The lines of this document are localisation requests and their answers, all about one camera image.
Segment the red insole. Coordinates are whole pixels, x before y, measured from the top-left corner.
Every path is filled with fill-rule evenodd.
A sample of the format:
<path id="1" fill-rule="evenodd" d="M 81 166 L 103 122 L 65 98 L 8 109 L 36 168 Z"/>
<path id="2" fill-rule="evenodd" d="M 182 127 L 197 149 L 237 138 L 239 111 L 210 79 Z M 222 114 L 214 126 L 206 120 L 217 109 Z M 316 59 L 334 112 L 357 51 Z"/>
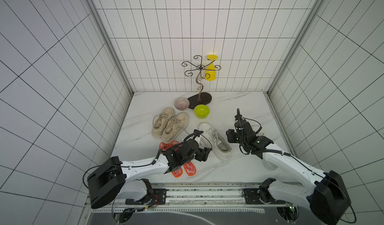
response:
<path id="1" fill-rule="evenodd" d="M 189 162 L 183 165 L 183 168 L 180 168 L 177 171 L 172 172 L 172 175 L 175 178 L 179 178 L 183 174 L 183 172 L 186 172 L 188 176 L 194 176 L 197 172 L 197 169 L 192 162 Z"/>
<path id="2" fill-rule="evenodd" d="M 172 141 L 170 144 L 160 143 L 159 148 L 161 150 L 168 150 L 170 147 L 178 144 L 177 141 Z M 182 168 L 178 169 L 177 171 L 172 172 L 173 176 L 175 178 L 179 178 L 183 174 Z"/>

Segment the beige lace sneaker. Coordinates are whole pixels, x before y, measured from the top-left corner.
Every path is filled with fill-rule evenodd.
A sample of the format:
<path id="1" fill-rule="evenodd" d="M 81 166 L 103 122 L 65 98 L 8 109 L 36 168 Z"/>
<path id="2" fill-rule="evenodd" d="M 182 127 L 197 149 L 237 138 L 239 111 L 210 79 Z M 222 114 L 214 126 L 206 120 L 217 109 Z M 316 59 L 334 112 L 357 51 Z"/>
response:
<path id="1" fill-rule="evenodd" d="M 160 139 L 163 131 L 168 125 L 168 122 L 175 116 L 175 110 L 172 107 L 165 108 L 162 112 L 156 115 L 153 119 L 153 128 L 151 131 L 152 137 Z"/>
<path id="2" fill-rule="evenodd" d="M 185 112 L 181 112 L 171 118 L 162 133 L 162 142 L 170 144 L 188 127 L 189 122 L 189 115 Z"/>

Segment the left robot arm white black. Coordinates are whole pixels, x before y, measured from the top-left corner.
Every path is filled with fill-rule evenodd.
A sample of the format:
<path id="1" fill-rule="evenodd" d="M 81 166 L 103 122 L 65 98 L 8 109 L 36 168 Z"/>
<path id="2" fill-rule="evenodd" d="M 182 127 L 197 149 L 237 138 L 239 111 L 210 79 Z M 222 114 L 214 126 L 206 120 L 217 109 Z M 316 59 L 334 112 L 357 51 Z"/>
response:
<path id="1" fill-rule="evenodd" d="M 89 190 L 92 209 L 102 208 L 115 199 L 146 202 L 154 195 L 149 176 L 172 173 L 192 160 L 208 159 L 213 148 L 200 148 L 202 136 L 202 131 L 195 130 L 182 142 L 159 149 L 153 158 L 127 162 L 115 156 L 89 168 L 82 181 Z"/>

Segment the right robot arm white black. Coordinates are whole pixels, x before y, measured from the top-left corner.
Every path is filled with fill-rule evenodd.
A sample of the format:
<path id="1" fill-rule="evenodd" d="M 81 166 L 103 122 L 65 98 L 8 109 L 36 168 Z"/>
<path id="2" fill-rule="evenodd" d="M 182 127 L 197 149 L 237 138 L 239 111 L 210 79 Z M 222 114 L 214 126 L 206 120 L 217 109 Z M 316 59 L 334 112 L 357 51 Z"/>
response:
<path id="1" fill-rule="evenodd" d="M 326 225 L 336 225 L 342 220 L 352 202 L 338 173 L 326 173 L 314 168 L 284 151 L 269 138 L 259 136 L 239 112 L 235 121 L 235 128 L 226 132 L 229 143 L 239 144 L 244 155 L 255 155 L 265 167 L 282 169 L 299 182 L 299 185 L 291 185 L 274 178 L 266 179 L 256 193 L 261 203 L 268 205 L 285 201 L 297 205 L 310 210 Z"/>

